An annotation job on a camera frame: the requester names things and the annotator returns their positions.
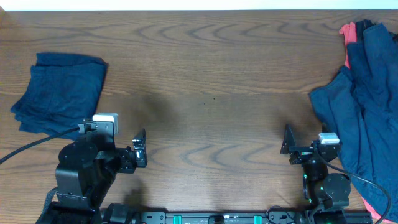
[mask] cable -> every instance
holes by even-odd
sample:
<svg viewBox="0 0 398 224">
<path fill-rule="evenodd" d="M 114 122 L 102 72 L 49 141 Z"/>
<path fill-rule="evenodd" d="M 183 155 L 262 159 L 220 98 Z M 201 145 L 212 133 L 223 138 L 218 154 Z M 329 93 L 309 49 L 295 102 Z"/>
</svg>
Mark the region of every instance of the cable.
<svg viewBox="0 0 398 224">
<path fill-rule="evenodd" d="M 273 206 L 269 207 L 268 210 L 266 211 L 266 218 L 267 218 L 267 214 L 268 214 L 269 210 L 271 210 L 272 208 L 282 208 L 282 209 L 285 209 L 285 208 L 282 207 L 282 206 L 273 205 Z M 284 212 L 285 212 L 286 215 L 287 215 L 291 220 L 293 220 L 293 222 L 294 222 L 294 218 L 293 218 L 291 215 L 289 215 L 289 213 L 287 213 L 286 211 L 284 211 Z"/>
<path fill-rule="evenodd" d="M 63 131 L 63 132 L 61 132 L 61 133 L 54 134 L 54 135 L 49 136 L 49 137 L 47 137 L 47 138 L 43 138 L 43 139 L 38 140 L 38 141 L 36 141 L 36 142 L 32 142 L 32 143 L 30 143 L 30 144 L 27 144 L 26 146 L 22 146 L 22 147 L 20 147 L 19 149 L 15 150 L 14 152 L 12 152 L 12 153 L 10 153 L 10 154 L 4 156 L 2 159 L 0 159 L 0 165 L 1 165 L 3 162 L 5 162 L 6 160 L 8 160 L 9 158 L 11 158 L 12 156 L 15 156 L 16 154 L 22 152 L 22 151 L 25 150 L 25 149 L 28 149 L 28 148 L 33 147 L 33 146 L 36 146 L 36 145 L 38 145 L 38 144 L 40 144 L 40 143 L 46 142 L 46 141 L 48 141 L 48 140 L 51 140 L 51 139 L 54 139 L 54 138 L 63 136 L 64 134 L 72 133 L 72 132 L 78 131 L 78 130 L 79 130 L 79 127 L 77 127 L 77 128 L 72 128 L 72 129 Z"/>
<path fill-rule="evenodd" d="M 373 187 L 378 188 L 379 190 L 381 190 L 381 191 L 386 195 L 387 201 L 388 201 L 386 211 L 383 213 L 383 215 L 380 217 L 380 219 L 375 223 L 375 224 L 380 224 L 380 223 L 383 221 L 383 219 L 386 218 L 386 215 L 388 214 L 388 211 L 390 210 L 390 207 L 391 207 L 391 197 L 390 197 L 390 195 L 388 194 L 388 192 L 387 192 L 383 187 L 381 187 L 381 186 L 378 185 L 378 184 L 375 184 L 375 183 L 371 182 L 370 180 L 366 180 L 366 179 L 364 179 L 364 178 L 362 178 L 362 177 L 360 177 L 360 176 L 358 176 L 358 175 L 356 175 L 356 174 L 350 173 L 350 172 L 348 172 L 348 171 L 345 171 L 345 170 L 343 170 L 343 169 L 340 169 L 340 168 L 338 168 L 338 167 L 335 167 L 335 166 L 331 165 L 330 163 L 328 163 L 328 162 L 320 155 L 320 153 L 318 152 L 318 149 L 315 149 L 315 153 L 319 156 L 319 158 L 321 159 L 321 161 L 322 161 L 326 166 L 328 166 L 328 167 L 330 167 L 330 168 L 332 168 L 332 169 L 334 169 L 334 170 L 337 170 L 337 171 L 339 171 L 339 172 L 342 172 L 342 173 L 344 173 L 344 174 L 346 174 L 346 175 L 349 175 L 349 176 L 355 177 L 355 178 L 357 178 L 357 179 L 359 179 L 359 180 L 365 181 L 366 183 L 372 185 Z"/>
</svg>

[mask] pink cloth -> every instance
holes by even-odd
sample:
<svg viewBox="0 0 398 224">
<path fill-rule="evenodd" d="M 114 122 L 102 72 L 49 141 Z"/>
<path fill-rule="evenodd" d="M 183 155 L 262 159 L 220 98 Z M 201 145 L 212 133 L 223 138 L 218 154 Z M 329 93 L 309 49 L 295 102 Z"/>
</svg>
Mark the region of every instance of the pink cloth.
<svg viewBox="0 0 398 224">
<path fill-rule="evenodd" d="M 355 30 L 355 23 L 350 22 L 350 24 L 345 24 L 340 30 L 340 34 L 344 34 L 344 45 L 346 48 L 346 63 L 345 66 L 351 68 L 349 65 L 348 54 L 347 54 L 347 44 L 349 43 L 356 43 L 356 30 Z"/>
<path fill-rule="evenodd" d="M 346 49 L 345 66 L 347 66 L 348 68 L 351 68 L 350 65 L 349 65 L 349 60 L 348 60 L 347 44 L 356 43 L 358 41 L 357 38 L 356 38 L 355 23 L 354 22 L 350 22 L 350 24 L 345 24 L 339 30 L 339 33 L 340 34 L 344 34 L 344 46 L 345 46 L 345 49 Z M 365 204 L 366 210 L 372 214 L 372 217 L 376 218 L 376 219 L 379 219 L 381 216 L 377 213 L 377 211 L 375 211 L 375 209 L 373 209 L 373 207 L 367 201 L 365 201 L 365 199 L 362 198 L 362 200 L 363 200 L 363 203 Z M 383 222 L 392 223 L 392 221 L 386 220 L 386 219 Z"/>
</svg>

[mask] crumpled blue cloth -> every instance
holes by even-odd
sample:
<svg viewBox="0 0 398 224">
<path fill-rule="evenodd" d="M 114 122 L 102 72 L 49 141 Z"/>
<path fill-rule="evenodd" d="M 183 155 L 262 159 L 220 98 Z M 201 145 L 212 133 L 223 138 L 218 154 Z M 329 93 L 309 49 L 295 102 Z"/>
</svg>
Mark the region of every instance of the crumpled blue cloth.
<svg viewBox="0 0 398 224">
<path fill-rule="evenodd" d="M 99 100 L 107 64 L 78 54 L 38 53 L 25 94 L 11 108 L 20 131 L 57 134 L 91 118 Z M 77 132 L 61 138 L 75 140 Z"/>
<path fill-rule="evenodd" d="M 383 24 L 367 28 L 347 46 L 351 70 L 342 67 L 327 86 L 310 93 L 318 119 L 343 146 L 343 168 L 383 186 L 392 199 L 387 219 L 398 222 L 398 45 Z M 387 197 L 352 178 L 364 199 L 383 214 Z"/>
</svg>

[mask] white background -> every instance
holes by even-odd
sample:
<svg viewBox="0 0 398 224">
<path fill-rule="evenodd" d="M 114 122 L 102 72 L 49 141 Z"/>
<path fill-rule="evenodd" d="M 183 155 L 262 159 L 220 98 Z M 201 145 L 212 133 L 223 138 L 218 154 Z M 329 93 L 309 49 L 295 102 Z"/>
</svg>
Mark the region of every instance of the white background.
<svg viewBox="0 0 398 224">
<path fill-rule="evenodd" d="M 0 6 L 6 11 L 398 9 L 398 0 L 0 0 Z"/>
</svg>

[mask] tabletop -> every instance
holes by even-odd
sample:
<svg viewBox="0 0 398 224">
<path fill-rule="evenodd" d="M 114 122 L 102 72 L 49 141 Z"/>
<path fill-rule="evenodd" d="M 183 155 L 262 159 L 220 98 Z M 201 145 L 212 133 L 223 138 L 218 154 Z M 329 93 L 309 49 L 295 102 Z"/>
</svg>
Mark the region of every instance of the tabletop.
<svg viewBox="0 0 398 224">
<path fill-rule="evenodd" d="M 37 52 L 109 64 L 97 113 L 118 113 L 116 146 L 147 131 L 148 165 L 118 174 L 103 207 L 168 211 L 302 208 L 302 168 L 280 155 L 284 126 L 303 146 L 321 124 L 308 93 L 345 61 L 343 24 L 397 31 L 396 11 L 113 11 L 0 14 L 0 157 L 46 137 L 18 131 L 11 106 Z M 0 222 L 33 223 L 56 186 L 54 139 L 0 167 Z M 341 166 L 338 159 L 333 164 Z M 364 209 L 352 186 L 349 209 Z"/>
</svg>

